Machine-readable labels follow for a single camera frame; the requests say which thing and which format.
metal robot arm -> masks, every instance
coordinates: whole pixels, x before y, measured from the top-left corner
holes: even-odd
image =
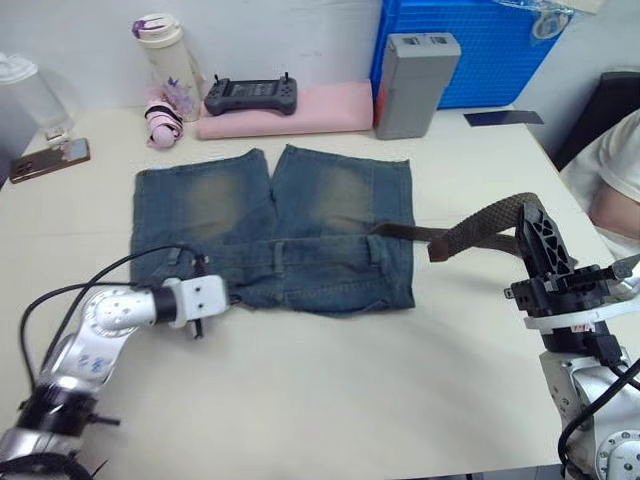
[[[78,332],[58,344],[15,427],[2,437],[0,461],[40,453],[74,457],[88,423],[119,423],[98,416],[94,409],[133,332],[160,323],[180,328],[228,307],[224,281],[215,275],[168,279],[160,288],[109,288],[96,293],[84,304]],[[0,473],[0,478],[33,477]]]
[[[640,255],[576,269],[553,220],[531,205],[522,209],[516,240],[530,278],[505,296],[542,335],[540,361],[565,428],[631,366],[605,320],[640,312],[640,278],[632,277]],[[625,386],[559,450],[567,479],[640,479],[640,390]]]

pink cushion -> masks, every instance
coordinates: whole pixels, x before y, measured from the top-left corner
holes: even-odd
[[[198,138],[254,137],[369,130],[373,106],[369,82],[341,83],[298,91],[293,115],[275,110],[242,110],[212,117],[200,107]]]

water bottle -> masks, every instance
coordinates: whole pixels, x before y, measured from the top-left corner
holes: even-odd
[[[10,90],[48,138],[64,136],[73,127],[73,120],[35,63],[0,52],[0,86]]]
[[[182,41],[182,27],[166,13],[145,15],[133,22],[133,35],[144,47],[162,90],[184,120],[198,119],[200,92],[193,65]]]

black controller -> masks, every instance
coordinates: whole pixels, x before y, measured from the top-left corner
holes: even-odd
[[[284,115],[296,111],[298,87],[296,81],[285,72],[279,80],[246,80],[233,82],[219,79],[204,99],[204,106],[213,115],[227,110],[273,109]]]

battery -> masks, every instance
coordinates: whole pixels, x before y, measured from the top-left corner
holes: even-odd
[[[374,128],[381,140],[422,137],[460,58],[450,33],[387,37]]]

